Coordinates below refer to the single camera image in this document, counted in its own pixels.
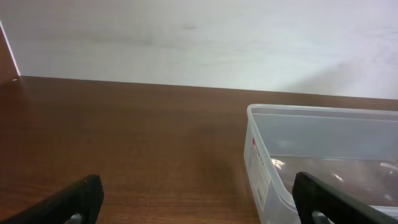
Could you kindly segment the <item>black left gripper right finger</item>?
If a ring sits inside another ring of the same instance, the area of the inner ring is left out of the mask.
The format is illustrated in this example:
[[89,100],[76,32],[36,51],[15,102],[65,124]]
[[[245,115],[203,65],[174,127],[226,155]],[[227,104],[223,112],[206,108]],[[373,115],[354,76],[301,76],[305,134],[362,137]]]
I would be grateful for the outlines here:
[[397,219],[306,172],[296,173],[292,196],[302,224],[397,224]]

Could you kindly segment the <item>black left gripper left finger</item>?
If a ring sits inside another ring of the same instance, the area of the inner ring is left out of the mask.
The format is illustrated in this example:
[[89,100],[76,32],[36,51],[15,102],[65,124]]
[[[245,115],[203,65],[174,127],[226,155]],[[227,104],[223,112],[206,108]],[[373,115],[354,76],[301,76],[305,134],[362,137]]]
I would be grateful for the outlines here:
[[95,224],[104,199],[100,176],[90,174],[50,197],[17,213],[1,224],[65,223],[73,215],[84,224]]

